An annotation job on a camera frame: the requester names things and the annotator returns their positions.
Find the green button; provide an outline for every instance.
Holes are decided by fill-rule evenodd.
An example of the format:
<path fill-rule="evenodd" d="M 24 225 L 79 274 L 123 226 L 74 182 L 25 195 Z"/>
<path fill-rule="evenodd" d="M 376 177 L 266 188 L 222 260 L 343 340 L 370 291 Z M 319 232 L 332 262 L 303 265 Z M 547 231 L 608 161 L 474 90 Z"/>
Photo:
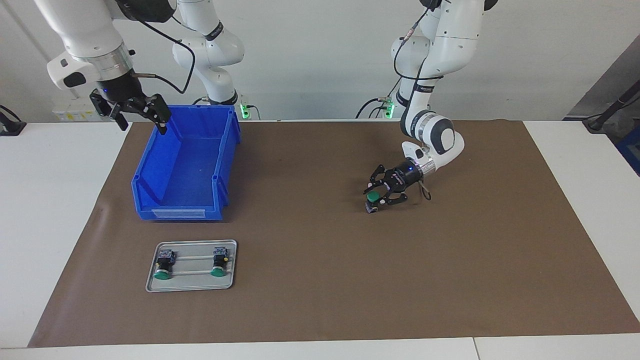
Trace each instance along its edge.
<path fill-rule="evenodd" d="M 378 192 L 373 191 L 367 194 L 367 200 L 369 202 L 376 202 L 378 200 L 380 200 L 381 196 Z"/>
<path fill-rule="evenodd" d="M 158 280 L 168 280 L 171 279 L 171 274 L 168 272 L 160 271 L 154 274 L 154 277 Z"/>
<path fill-rule="evenodd" d="M 211 275 L 215 277 L 223 277 L 225 274 L 225 271 L 221 268 L 214 268 L 213 270 L 211 270 Z"/>

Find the blue bin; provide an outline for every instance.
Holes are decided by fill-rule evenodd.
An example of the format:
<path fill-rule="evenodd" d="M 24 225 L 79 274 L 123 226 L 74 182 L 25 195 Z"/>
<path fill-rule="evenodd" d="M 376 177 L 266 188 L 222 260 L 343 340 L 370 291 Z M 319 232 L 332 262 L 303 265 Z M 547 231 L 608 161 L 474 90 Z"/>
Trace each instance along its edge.
<path fill-rule="evenodd" d="M 222 220 L 240 142 L 233 106 L 170 106 L 167 132 L 153 130 L 131 181 L 143 220 Z"/>

